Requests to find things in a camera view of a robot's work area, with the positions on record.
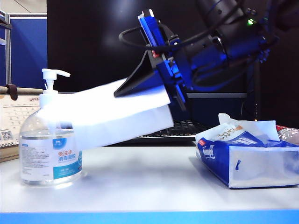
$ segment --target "pump dispenser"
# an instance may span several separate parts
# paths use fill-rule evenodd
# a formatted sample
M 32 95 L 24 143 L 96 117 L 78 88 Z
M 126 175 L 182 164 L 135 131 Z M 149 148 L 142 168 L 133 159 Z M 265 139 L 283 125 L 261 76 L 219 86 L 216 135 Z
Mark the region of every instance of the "pump dispenser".
M 55 110 L 61 94 L 54 90 L 57 75 L 69 77 L 61 70 L 42 69 L 46 90 L 40 95 L 40 110 L 23 123 L 19 137 L 21 179 L 34 185 L 53 185 L 73 181 L 82 170 L 82 152 L 76 149 L 71 124 L 45 116 L 43 110 Z
M 61 70 L 42 69 L 42 72 L 43 78 L 46 80 L 46 90 L 44 90 L 43 94 L 39 97 L 41 108 L 50 103 L 52 100 L 55 100 L 55 97 L 58 96 L 58 91 L 54 90 L 54 80 L 57 79 L 57 75 L 70 77 L 70 73 Z

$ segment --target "tissue box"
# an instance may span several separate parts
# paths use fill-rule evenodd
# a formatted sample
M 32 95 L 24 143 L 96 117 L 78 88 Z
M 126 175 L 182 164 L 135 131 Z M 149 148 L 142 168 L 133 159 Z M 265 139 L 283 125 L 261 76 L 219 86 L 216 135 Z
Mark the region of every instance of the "tissue box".
M 229 188 L 299 184 L 299 146 L 221 124 L 196 135 L 196 155 Z

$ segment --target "hand sanitizer bottle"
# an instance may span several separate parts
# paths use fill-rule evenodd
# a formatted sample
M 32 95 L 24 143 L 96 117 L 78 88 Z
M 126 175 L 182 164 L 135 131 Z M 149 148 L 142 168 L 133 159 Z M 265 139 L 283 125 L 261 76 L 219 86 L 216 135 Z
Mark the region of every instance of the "hand sanitizer bottle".
M 20 129 L 19 158 L 21 179 L 33 185 L 53 185 L 73 181 L 82 170 L 82 152 L 75 146 L 71 125 L 47 119 L 41 112 L 60 96 L 53 90 L 60 70 L 42 69 L 46 90 L 40 95 L 40 110 L 30 115 Z

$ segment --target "black wall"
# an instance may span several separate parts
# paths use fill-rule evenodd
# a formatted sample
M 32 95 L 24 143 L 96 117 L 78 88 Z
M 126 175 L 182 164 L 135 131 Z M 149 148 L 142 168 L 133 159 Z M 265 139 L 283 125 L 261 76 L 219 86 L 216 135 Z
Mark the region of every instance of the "black wall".
M 252 2 L 257 10 L 266 3 Z M 181 39 L 204 28 L 193 0 L 48 0 L 47 8 L 48 67 L 72 74 L 56 81 L 55 88 L 66 92 L 125 78 L 134 70 L 143 52 L 124 46 L 115 34 L 139 26 L 143 9 L 152 8 Z M 261 65 L 261 119 L 292 127 L 299 127 L 298 34 L 299 29 L 279 32 L 281 41 Z

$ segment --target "white pump head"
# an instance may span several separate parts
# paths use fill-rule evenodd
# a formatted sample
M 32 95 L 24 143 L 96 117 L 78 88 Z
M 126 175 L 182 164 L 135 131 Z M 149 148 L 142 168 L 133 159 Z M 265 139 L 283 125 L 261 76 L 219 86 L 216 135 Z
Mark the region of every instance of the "white pump head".
M 70 77 L 70 73 L 56 69 L 42 69 L 42 72 L 43 78 L 46 80 L 47 84 L 45 84 L 46 90 L 40 95 L 40 107 L 45 106 L 58 95 L 58 91 L 53 88 L 54 80 L 57 79 L 57 75 Z
M 54 80 L 57 79 L 57 75 L 62 75 L 65 77 L 70 77 L 70 73 L 66 71 L 56 70 L 56 69 L 42 69 L 43 72 L 43 78 L 47 82 L 47 90 L 51 91 L 53 89 Z

